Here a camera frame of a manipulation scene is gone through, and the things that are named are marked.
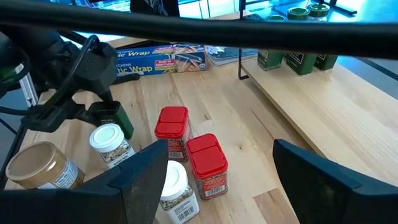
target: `peanut butter jar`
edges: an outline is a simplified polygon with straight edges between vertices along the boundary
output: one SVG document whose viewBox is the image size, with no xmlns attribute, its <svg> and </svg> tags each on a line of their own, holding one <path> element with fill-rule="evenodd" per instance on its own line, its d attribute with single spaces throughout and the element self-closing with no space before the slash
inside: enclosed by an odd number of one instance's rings
<svg viewBox="0 0 398 224">
<path fill-rule="evenodd" d="M 51 142 L 18 152 L 6 168 L 8 179 L 25 189 L 74 189 L 85 174 Z"/>
</svg>

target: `wood grain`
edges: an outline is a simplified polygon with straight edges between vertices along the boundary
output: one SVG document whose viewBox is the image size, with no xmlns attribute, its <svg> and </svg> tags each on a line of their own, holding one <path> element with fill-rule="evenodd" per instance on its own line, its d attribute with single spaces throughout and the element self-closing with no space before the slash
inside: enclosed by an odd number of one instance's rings
<svg viewBox="0 0 398 224">
<path fill-rule="evenodd" d="M 283 192 L 270 156 L 274 138 L 308 147 L 251 80 L 238 80 L 237 72 L 235 63 L 210 67 L 205 72 L 146 76 L 111 87 L 114 99 L 121 101 L 135 127 L 130 140 L 135 150 L 156 140 L 154 128 L 159 112 L 171 105 L 188 107 L 194 136 L 214 133 L 220 140 L 229 161 L 228 193 L 208 202 L 199 200 L 201 212 L 190 223 L 266 223 L 264 211 L 253 197 L 274 189 Z M 98 100 L 89 92 L 77 93 L 74 99 L 87 105 Z M 73 120 L 64 122 L 54 133 L 28 131 L 22 148 L 33 142 L 50 141 L 90 179 L 106 170 L 88 143 L 93 128 Z M 190 164 L 184 166 L 189 183 L 196 190 Z M 9 181 L 6 188 L 21 187 Z M 167 223 L 161 210 L 157 219 Z"/>
<path fill-rule="evenodd" d="M 299 224 L 279 189 L 270 190 L 254 197 L 267 223 Z"/>
<path fill-rule="evenodd" d="M 258 87 L 320 155 L 398 186 L 398 101 L 341 65 L 299 77 L 243 63 Z"/>
</svg>

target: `white-capped spice jar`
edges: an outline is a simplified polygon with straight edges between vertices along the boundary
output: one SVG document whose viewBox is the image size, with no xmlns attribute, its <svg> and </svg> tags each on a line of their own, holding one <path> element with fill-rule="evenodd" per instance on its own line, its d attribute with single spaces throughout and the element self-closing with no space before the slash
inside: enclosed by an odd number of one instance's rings
<svg viewBox="0 0 398 224">
<path fill-rule="evenodd" d="M 188 184 L 187 172 L 178 162 L 169 161 L 167 164 L 160 205 L 173 224 L 186 223 L 199 213 L 197 197 Z"/>
<path fill-rule="evenodd" d="M 90 145 L 99 152 L 109 168 L 117 166 L 135 154 L 117 124 L 104 124 L 96 128 L 90 136 Z"/>
</svg>

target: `green lid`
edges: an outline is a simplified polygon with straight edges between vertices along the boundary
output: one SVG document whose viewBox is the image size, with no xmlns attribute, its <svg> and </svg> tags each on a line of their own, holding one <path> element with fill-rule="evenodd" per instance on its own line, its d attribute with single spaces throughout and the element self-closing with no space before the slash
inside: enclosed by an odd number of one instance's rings
<svg viewBox="0 0 398 224">
<path fill-rule="evenodd" d="M 294 7 L 287 11 L 287 18 L 292 20 L 307 20 L 310 11 L 308 9 Z"/>
<path fill-rule="evenodd" d="M 280 15 L 267 16 L 266 20 L 286 20 L 287 18 Z"/>
<path fill-rule="evenodd" d="M 325 4 L 311 4 L 307 6 L 311 17 L 325 17 L 329 14 L 330 7 Z"/>
</svg>

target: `red-capped spice jar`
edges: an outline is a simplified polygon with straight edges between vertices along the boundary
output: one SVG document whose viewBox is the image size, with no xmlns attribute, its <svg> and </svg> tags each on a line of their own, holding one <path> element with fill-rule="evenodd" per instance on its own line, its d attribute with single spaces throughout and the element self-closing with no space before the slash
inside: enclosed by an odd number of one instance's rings
<svg viewBox="0 0 398 224">
<path fill-rule="evenodd" d="M 157 139 L 169 140 L 169 159 L 187 162 L 186 142 L 192 137 L 189 126 L 188 108 L 166 106 L 157 120 L 155 135 Z"/>
<path fill-rule="evenodd" d="M 228 191 L 228 161 L 214 134 L 204 134 L 187 142 L 188 157 L 199 195 L 208 200 Z"/>
</svg>

